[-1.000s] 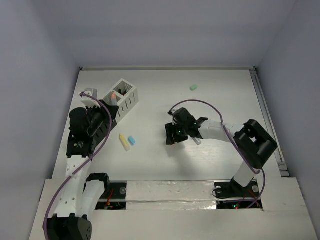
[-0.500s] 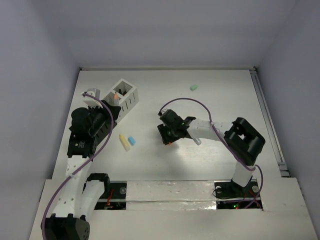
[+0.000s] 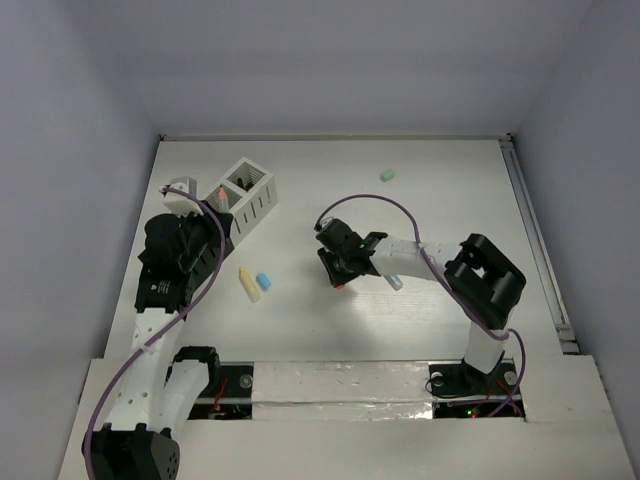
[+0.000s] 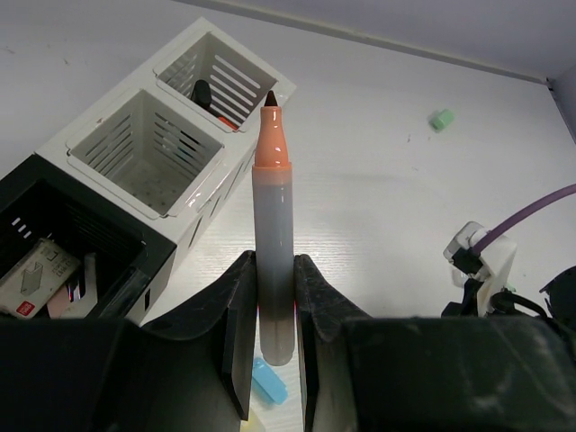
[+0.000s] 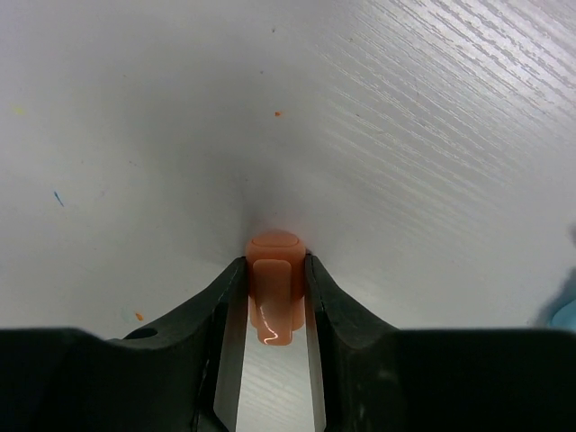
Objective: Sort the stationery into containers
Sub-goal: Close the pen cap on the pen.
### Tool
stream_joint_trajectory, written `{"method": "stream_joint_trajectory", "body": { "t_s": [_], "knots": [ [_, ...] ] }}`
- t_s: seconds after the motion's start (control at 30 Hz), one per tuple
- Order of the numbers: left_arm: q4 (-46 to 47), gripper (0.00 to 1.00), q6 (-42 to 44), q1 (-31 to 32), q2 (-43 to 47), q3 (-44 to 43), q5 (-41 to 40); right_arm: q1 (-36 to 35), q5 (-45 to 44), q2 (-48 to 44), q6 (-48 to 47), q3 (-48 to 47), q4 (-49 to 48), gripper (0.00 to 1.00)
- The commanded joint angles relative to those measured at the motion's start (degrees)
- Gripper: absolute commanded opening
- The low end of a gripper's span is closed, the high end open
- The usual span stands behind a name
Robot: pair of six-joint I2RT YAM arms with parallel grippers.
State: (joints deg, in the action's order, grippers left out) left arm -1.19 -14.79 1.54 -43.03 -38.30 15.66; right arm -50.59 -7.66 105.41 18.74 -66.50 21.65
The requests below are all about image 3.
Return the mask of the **grey orange-tipped highlighter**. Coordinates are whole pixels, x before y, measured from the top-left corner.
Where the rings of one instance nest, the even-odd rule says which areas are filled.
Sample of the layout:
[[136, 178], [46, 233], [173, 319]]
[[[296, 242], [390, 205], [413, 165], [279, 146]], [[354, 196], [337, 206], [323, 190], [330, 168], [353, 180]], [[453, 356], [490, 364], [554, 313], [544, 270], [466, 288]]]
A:
[[229, 197], [226, 190], [223, 187], [220, 187], [217, 192], [217, 205], [218, 211], [221, 213], [229, 212]]

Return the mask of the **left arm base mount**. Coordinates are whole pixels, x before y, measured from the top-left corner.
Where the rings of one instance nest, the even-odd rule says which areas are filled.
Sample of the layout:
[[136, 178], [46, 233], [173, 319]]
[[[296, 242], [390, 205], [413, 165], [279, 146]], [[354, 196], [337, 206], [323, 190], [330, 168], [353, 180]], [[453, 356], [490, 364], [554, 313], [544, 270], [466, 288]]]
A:
[[196, 399], [189, 420], [250, 420], [254, 364], [223, 362], [220, 381]]

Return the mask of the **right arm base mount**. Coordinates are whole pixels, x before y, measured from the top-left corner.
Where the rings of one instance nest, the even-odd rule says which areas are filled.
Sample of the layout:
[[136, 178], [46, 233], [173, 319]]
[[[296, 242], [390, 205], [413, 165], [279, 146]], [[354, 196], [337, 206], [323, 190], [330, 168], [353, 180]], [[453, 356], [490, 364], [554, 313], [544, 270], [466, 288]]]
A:
[[429, 366], [425, 390], [433, 399], [435, 419], [525, 418], [512, 361], [501, 362], [486, 375], [463, 362]]

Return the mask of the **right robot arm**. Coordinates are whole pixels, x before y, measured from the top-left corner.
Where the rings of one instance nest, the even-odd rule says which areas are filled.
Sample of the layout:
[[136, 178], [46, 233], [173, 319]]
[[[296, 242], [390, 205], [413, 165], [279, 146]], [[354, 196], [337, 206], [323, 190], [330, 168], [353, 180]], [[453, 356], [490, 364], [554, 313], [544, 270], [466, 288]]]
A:
[[362, 237], [337, 218], [315, 226], [317, 254], [332, 286], [362, 276], [412, 277], [439, 283], [472, 326], [460, 368], [462, 384], [482, 392], [497, 378], [507, 324], [526, 277], [486, 236], [472, 233], [459, 244], [402, 240], [383, 232]]

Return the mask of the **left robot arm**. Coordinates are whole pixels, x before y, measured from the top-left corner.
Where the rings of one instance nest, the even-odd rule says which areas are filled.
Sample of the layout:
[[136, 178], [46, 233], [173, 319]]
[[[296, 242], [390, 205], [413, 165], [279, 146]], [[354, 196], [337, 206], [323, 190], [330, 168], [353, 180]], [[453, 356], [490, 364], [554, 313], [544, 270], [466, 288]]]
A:
[[178, 346], [186, 317], [234, 246], [233, 217], [212, 207], [144, 227], [131, 354], [105, 387], [82, 442], [91, 479], [174, 479], [178, 435], [198, 396], [219, 389], [211, 346]]

